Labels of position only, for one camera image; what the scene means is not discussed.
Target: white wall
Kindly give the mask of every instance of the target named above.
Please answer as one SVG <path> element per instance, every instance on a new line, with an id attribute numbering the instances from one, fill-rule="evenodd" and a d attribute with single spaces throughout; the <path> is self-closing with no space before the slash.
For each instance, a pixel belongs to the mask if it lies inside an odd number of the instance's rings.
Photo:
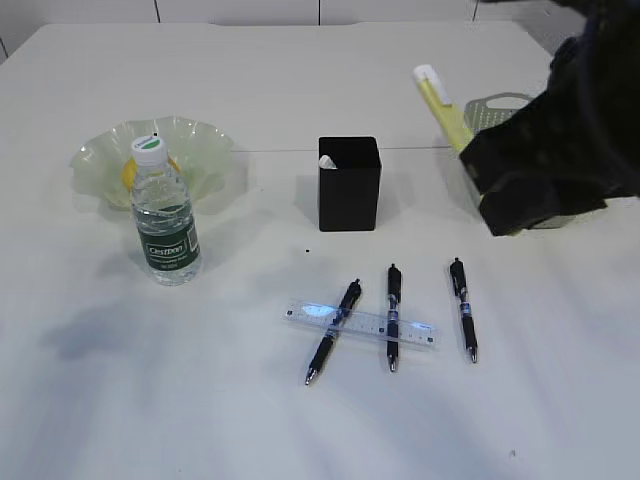
<path id="1" fill-rule="evenodd" d="M 157 0 L 163 22 L 323 25 L 364 21 L 470 21 L 476 0 Z M 476 20 L 513 20 L 553 52 L 583 19 L 548 0 L 479 4 Z M 0 0 L 0 38 L 13 53 L 47 23 L 156 22 L 154 0 Z M 4 54 L 0 49 L 0 62 Z"/>
<path id="2" fill-rule="evenodd" d="M 548 0 L 480 3 L 476 20 L 513 20 L 550 53 L 555 52 L 565 38 L 580 34 L 585 24 L 584 17 L 578 13 Z"/>
<path id="3" fill-rule="evenodd" d="M 153 0 L 0 0 L 0 34 L 9 55 L 47 23 L 156 21 Z"/>
<path id="4" fill-rule="evenodd" d="M 471 20 L 476 0 L 320 0 L 323 25 L 405 20 Z"/>
<path id="5" fill-rule="evenodd" d="M 318 0 L 158 0 L 163 22 L 317 25 Z"/>

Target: pen grip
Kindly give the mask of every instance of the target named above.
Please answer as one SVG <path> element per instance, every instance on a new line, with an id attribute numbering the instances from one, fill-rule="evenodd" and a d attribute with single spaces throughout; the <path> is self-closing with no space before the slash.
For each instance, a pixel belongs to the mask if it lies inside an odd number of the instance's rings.
<path id="1" fill-rule="evenodd" d="M 397 322 L 389 322 L 387 325 L 387 335 L 393 338 L 398 338 Z M 393 355 L 394 357 L 398 356 L 398 342 L 394 342 L 392 340 L 387 341 L 387 356 L 390 355 Z"/>
<path id="2" fill-rule="evenodd" d="M 478 341 L 476 340 L 476 330 L 473 327 L 473 317 L 471 315 L 462 316 L 462 330 L 464 331 L 464 341 L 466 343 L 466 349 L 478 348 Z"/>
<path id="3" fill-rule="evenodd" d="M 327 359 L 331 348 L 333 347 L 333 339 L 331 337 L 324 337 L 320 342 L 320 346 L 318 350 L 316 350 L 316 354 L 313 356 L 313 360 L 309 364 L 309 368 L 313 368 L 318 372 L 322 370 L 322 365 L 324 361 Z"/>

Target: yellow object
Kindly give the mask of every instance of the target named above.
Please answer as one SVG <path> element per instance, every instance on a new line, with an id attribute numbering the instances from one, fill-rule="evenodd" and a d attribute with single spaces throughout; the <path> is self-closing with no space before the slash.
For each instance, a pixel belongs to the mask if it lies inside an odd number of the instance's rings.
<path id="1" fill-rule="evenodd" d="M 438 75 L 430 65 L 416 67 L 413 75 L 431 113 L 459 155 L 473 139 L 473 132 L 464 121 L 464 114 L 449 99 Z"/>
<path id="2" fill-rule="evenodd" d="M 178 173 L 181 173 L 180 167 L 176 162 L 173 161 L 172 158 L 169 158 L 169 164 L 173 168 L 175 168 Z M 136 162 L 133 159 L 133 157 L 131 157 L 129 161 L 124 164 L 124 167 L 122 167 L 122 172 L 120 176 L 122 178 L 122 184 L 125 186 L 125 188 L 128 191 L 131 191 L 131 189 L 133 188 L 133 181 L 136 178 L 137 171 L 138 171 L 138 165 L 136 165 Z"/>

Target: pen tip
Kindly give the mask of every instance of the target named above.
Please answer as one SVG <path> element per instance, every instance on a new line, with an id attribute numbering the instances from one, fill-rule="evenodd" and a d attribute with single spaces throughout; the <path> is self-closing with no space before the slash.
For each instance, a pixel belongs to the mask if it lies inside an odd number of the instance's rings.
<path id="1" fill-rule="evenodd" d="M 313 368 L 310 368 L 307 371 L 307 377 L 304 379 L 304 384 L 305 385 L 310 385 L 311 384 L 311 380 L 313 380 L 313 377 L 315 377 L 317 373 L 318 373 L 317 370 L 315 370 Z"/>

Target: bottle cap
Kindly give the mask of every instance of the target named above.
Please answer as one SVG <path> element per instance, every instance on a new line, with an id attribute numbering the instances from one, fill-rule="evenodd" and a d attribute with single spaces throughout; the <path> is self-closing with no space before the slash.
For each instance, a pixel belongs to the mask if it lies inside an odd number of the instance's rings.
<path id="1" fill-rule="evenodd" d="M 131 153 L 136 163 L 143 167 L 162 165 L 169 159 L 167 144 L 154 135 L 136 138 L 131 144 Z"/>

